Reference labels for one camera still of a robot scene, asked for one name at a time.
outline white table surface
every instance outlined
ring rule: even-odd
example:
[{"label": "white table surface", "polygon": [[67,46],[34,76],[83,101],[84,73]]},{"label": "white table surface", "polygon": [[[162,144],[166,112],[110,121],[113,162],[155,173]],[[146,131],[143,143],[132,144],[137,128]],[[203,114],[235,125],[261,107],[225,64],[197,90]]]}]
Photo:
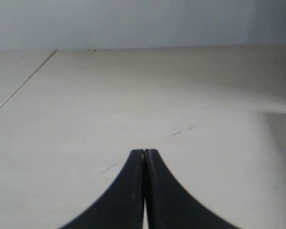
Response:
[{"label": "white table surface", "polygon": [[58,51],[0,109],[0,229],[62,226],[134,148],[229,222],[286,229],[286,47]]},{"label": "white table surface", "polygon": [[30,77],[52,52],[0,52],[0,105]]}]

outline white wall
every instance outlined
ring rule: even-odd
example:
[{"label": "white wall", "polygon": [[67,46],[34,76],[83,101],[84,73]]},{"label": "white wall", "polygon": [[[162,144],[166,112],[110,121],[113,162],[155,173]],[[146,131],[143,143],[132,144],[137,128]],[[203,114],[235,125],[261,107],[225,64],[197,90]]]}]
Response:
[{"label": "white wall", "polygon": [[0,0],[0,50],[286,43],[286,0]]}]

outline black object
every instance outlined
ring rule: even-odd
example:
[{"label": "black object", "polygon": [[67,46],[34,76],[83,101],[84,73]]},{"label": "black object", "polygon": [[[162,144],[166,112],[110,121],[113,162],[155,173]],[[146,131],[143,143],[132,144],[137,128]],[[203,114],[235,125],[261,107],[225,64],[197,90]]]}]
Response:
[{"label": "black object", "polygon": [[105,193],[61,229],[141,229],[144,151],[133,150]]},{"label": "black object", "polygon": [[131,151],[107,191],[61,229],[141,229],[144,199],[150,229],[237,229],[194,199],[156,149]]}]

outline scratch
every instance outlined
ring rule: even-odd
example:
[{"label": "scratch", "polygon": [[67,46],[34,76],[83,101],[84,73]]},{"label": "scratch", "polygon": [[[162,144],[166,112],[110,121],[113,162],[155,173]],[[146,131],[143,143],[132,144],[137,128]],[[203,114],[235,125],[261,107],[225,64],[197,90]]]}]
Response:
[{"label": "scratch", "polygon": [[181,133],[182,133],[182,131],[178,131],[178,132],[176,132],[176,133],[173,133],[172,136],[178,135],[178,134],[181,134]]},{"label": "scratch", "polygon": [[102,172],[102,174],[104,174],[105,172],[107,172],[109,169],[111,169],[112,167],[116,166],[119,162],[113,164],[112,166],[108,167],[105,171]]}]

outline dark mark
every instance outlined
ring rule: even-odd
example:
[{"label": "dark mark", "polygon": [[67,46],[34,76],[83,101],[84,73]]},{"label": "dark mark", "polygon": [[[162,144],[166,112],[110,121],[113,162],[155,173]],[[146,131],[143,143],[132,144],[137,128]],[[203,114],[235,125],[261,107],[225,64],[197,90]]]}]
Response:
[{"label": "dark mark", "polygon": [[178,131],[178,132],[176,132],[176,133],[173,133],[172,136],[178,135],[178,134],[181,134],[181,133],[182,133],[182,131]]},{"label": "dark mark", "polygon": [[116,166],[119,162],[113,164],[112,166],[110,166],[109,168],[107,168],[105,171],[102,172],[102,174],[104,174],[105,172],[107,172],[109,169],[111,169],[112,167]]}]

